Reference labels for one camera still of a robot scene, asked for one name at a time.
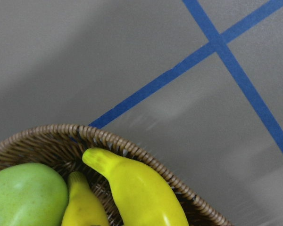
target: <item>green mango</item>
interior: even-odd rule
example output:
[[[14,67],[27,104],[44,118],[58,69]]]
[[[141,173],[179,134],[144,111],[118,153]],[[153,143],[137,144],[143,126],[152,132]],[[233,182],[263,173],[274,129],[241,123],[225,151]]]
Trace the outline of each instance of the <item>green mango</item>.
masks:
[[[60,226],[68,204],[63,178],[41,163],[0,171],[0,226]]]

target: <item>brown basket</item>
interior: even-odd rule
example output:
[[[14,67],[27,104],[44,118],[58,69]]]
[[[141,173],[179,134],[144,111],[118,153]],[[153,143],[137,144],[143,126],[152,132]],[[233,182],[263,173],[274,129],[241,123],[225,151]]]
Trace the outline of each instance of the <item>brown basket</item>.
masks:
[[[173,188],[191,226],[232,225],[148,152],[120,136],[90,126],[53,124],[16,133],[0,143],[0,170],[25,162],[40,162],[55,169],[64,179],[71,171],[81,171],[102,201],[110,224],[120,226],[123,222],[107,180],[81,160],[83,152],[94,146],[155,169]]]

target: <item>blue painter's tape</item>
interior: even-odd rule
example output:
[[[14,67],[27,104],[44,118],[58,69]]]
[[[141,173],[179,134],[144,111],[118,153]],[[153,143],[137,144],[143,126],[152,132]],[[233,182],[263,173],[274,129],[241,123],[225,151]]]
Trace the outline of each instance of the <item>blue painter's tape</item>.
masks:
[[[283,130],[197,0],[183,0],[232,77],[283,153]],[[282,1],[271,1],[277,4]]]
[[[116,105],[114,108],[97,118],[95,121],[89,124],[89,126],[102,128],[108,123],[116,119],[118,116],[122,115],[135,105],[137,105],[142,100],[146,99],[148,96],[161,89],[174,79],[176,79],[181,74],[185,73],[194,65],[198,64],[200,61],[210,56],[214,52],[210,43],[201,47],[182,62],[177,64],[174,68],[161,74],[156,79],[152,80],[150,83],[142,87],[140,90],[133,93],[127,99],[123,100],[121,103]]]
[[[269,15],[283,7],[283,0],[270,0],[254,12],[243,18],[241,21],[234,24],[232,27],[227,29],[221,34],[226,43],[231,42],[239,35],[246,32]]]

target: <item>banana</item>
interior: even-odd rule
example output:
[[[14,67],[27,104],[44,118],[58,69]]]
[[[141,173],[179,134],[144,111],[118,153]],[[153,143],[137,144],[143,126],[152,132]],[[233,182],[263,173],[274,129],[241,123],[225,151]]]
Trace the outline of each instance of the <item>banana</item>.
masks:
[[[89,188],[85,175],[75,171],[68,176],[69,203],[62,226],[109,226],[106,212]]]
[[[169,184],[150,166],[101,148],[89,148],[83,162],[109,182],[124,226],[189,226]]]

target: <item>yellow banana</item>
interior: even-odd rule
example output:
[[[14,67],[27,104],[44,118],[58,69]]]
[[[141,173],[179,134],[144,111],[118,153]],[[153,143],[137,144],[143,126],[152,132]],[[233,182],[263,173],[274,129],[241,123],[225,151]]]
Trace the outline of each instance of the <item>yellow banana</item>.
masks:
[[[100,148],[87,149],[82,160],[108,180],[124,226],[189,226],[171,187],[150,166]]]
[[[68,177],[69,203],[62,226],[109,226],[106,212],[89,188],[85,175],[79,171]]]

